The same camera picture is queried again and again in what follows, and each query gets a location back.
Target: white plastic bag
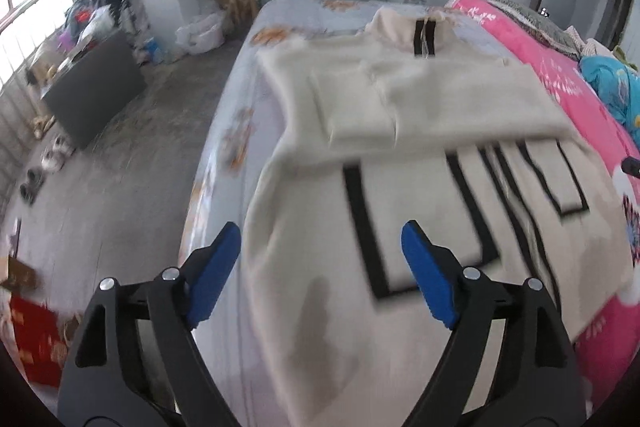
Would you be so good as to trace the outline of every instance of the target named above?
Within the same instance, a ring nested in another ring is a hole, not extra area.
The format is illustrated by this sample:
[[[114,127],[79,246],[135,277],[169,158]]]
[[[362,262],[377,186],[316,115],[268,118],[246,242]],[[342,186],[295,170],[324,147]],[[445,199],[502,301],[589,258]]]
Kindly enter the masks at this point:
[[[113,31],[114,26],[115,22],[113,21],[113,17],[111,17],[109,7],[101,6],[92,13],[91,19],[89,19],[88,25],[84,28],[84,30],[82,30],[78,41],[81,41],[85,37],[89,36],[96,39],[97,41],[102,41],[106,39]]]
[[[175,43],[191,55],[218,48],[225,41],[222,35],[222,22],[222,15],[219,12],[199,15],[193,18],[191,24],[175,31]]]

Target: black stripe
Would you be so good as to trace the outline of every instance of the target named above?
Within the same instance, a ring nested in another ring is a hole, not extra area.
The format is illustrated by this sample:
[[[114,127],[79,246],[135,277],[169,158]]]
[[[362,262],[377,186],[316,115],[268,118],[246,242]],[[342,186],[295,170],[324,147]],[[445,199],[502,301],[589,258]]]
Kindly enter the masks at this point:
[[[546,182],[545,175],[540,169],[540,166],[538,166],[531,158],[526,142],[518,143],[518,150],[520,151],[520,154],[522,155],[522,158],[524,159],[524,161],[529,165],[529,167],[531,167],[532,171],[538,178],[538,181],[540,181],[540,185],[542,186],[543,192],[546,194],[546,197],[549,199],[549,201],[551,201],[551,204],[555,208],[556,213],[558,214],[560,219],[564,219],[565,217],[572,216],[574,214],[589,212],[589,205],[587,204],[587,199],[584,197],[584,192],[582,190],[582,187],[580,187],[580,183],[578,182],[578,178],[575,175],[574,169],[572,168],[571,164],[569,163],[569,160],[564,154],[564,151],[562,150],[562,146],[560,145],[560,142],[557,140],[556,140],[556,145],[558,146],[558,150],[560,151],[560,154],[564,159],[564,163],[569,169],[569,174],[571,174],[571,178],[574,181],[575,188],[578,191],[578,195],[580,196],[580,206],[574,206],[572,208],[568,208],[567,210],[562,210],[562,208],[560,207],[560,203],[558,202],[556,197],[551,193],[551,190],[549,189],[549,185]]]
[[[478,202],[476,201],[473,192],[471,192],[469,184],[466,182],[464,172],[460,166],[458,154],[449,153],[446,157],[449,170],[451,171],[453,179],[458,186],[462,199],[465,201],[466,207],[471,215],[471,222],[473,223],[476,235],[480,240],[481,258],[480,261],[475,263],[473,266],[481,268],[499,258],[498,248],[495,244],[494,236],[491,234],[491,230],[484,219],[484,215],[482,215]]]
[[[369,285],[373,296],[376,300],[382,301],[391,297],[419,292],[415,282],[406,284],[399,289],[389,288],[389,281],[386,277],[380,248],[378,247],[378,241],[376,240],[369,218],[369,211],[367,210],[360,165],[345,165],[342,168],[342,177],[349,201],[351,220],[353,221],[353,226],[356,231],[362,261],[367,272],[367,277],[369,278]]]
[[[427,52],[429,54],[430,57],[435,57],[436,55],[436,49],[433,43],[433,40],[435,38],[435,32],[436,32],[436,21],[427,21],[427,23],[425,24],[424,27],[424,39],[427,42]]]
[[[549,278],[551,279],[551,286],[554,292],[554,301],[556,301],[556,308],[558,309],[558,313],[562,316],[562,304],[560,301],[560,290],[558,289],[558,280],[556,280],[556,276],[553,272],[553,269],[551,268],[549,259],[546,256],[545,245],[544,245],[544,242],[542,241],[542,234],[540,233],[540,228],[538,227],[538,224],[535,218],[533,217],[533,212],[531,212],[531,209],[527,206],[527,203],[525,203],[524,198],[522,197],[522,193],[520,191],[520,188],[518,187],[518,184],[516,183],[516,180],[513,176],[513,172],[511,171],[509,163],[507,162],[507,158],[505,157],[504,152],[502,151],[502,147],[500,147],[499,145],[494,146],[494,152],[495,152],[496,158],[498,158],[500,169],[502,169],[502,172],[507,180],[507,184],[509,185],[511,192],[513,192],[516,198],[518,198],[518,201],[523,206],[525,212],[527,213],[527,216],[529,216],[529,220],[533,226],[533,233],[536,237],[536,245],[538,247],[538,253],[540,254],[540,259],[542,259],[542,263],[545,265],[546,272],[549,274]]]
[[[414,55],[422,57],[422,28],[424,28],[424,19],[418,19],[415,22],[414,33]]]
[[[540,279],[540,273],[538,272],[538,268],[536,267],[536,265],[533,263],[531,251],[529,250],[529,241],[527,241],[527,234],[525,233],[521,223],[516,217],[515,212],[513,212],[513,209],[511,208],[502,185],[500,185],[500,182],[498,181],[498,176],[495,173],[494,166],[491,165],[491,162],[489,161],[489,156],[487,156],[486,149],[484,147],[479,147],[478,152],[480,153],[480,157],[482,158],[484,168],[486,168],[487,172],[489,173],[489,177],[494,184],[494,188],[498,194],[500,203],[504,207],[504,210],[507,213],[507,217],[509,217],[509,222],[511,223],[511,228],[513,229],[513,233],[516,236],[518,246],[520,247],[520,253],[522,254],[524,264],[527,265],[527,269],[529,270],[529,273],[532,277],[537,277],[538,279]]]

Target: gray floor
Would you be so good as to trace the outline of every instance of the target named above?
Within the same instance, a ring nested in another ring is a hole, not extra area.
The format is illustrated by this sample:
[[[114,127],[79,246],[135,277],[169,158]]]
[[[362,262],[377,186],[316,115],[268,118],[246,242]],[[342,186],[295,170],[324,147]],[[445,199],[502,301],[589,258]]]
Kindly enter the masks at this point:
[[[73,313],[103,277],[148,280],[177,262],[200,153],[241,44],[143,68],[148,89],[47,177],[32,207],[14,194],[0,237],[22,218],[18,259],[40,280],[24,296]],[[55,135],[54,127],[29,165]]]

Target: silver bolt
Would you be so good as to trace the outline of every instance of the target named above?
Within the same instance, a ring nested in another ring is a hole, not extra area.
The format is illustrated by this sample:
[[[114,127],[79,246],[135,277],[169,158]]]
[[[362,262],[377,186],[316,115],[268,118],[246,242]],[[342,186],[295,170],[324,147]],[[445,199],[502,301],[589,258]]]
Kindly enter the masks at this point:
[[[542,290],[542,281],[540,279],[529,279],[527,281],[527,284],[529,285],[529,288],[535,290],[536,292]]]
[[[467,266],[462,270],[462,275],[465,276],[465,279],[477,281],[478,279],[480,279],[480,270],[478,268],[474,268],[473,266]]]
[[[180,270],[176,267],[167,268],[162,272],[162,279],[165,281],[175,281],[180,277]]]
[[[115,281],[111,277],[107,277],[106,279],[102,279],[100,281],[100,289],[103,291],[110,290],[114,287]]]

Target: pink bedding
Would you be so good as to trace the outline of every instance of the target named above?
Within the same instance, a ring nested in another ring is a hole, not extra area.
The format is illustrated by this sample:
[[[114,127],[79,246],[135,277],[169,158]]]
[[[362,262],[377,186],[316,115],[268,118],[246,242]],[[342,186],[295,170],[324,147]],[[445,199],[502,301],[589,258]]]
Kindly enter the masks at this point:
[[[640,256],[637,212],[640,180],[623,174],[620,162],[627,156],[640,158],[640,154],[631,137],[585,82],[578,64],[539,44],[500,10],[483,0],[450,0],[447,7],[462,10],[523,63],[530,64],[582,137],[600,154],[623,201],[636,263]],[[613,390],[640,344],[639,268],[640,264],[636,264],[630,287],[612,297],[576,341],[578,363],[584,378],[591,383],[590,398],[595,407]]]

